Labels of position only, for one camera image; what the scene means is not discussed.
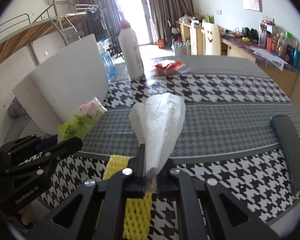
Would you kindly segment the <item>person's left hand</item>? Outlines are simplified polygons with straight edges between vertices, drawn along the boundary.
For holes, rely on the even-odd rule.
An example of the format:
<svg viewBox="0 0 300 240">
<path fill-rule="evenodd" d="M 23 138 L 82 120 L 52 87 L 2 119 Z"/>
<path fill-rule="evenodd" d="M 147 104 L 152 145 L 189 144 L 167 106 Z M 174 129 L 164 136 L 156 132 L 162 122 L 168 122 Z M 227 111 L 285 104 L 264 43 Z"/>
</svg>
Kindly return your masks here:
<svg viewBox="0 0 300 240">
<path fill-rule="evenodd" d="M 21 222 L 24 226 L 29 226 L 36 222 L 34 208 L 31 203 L 21 209 L 18 213 L 21 215 Z"/>
</svg>

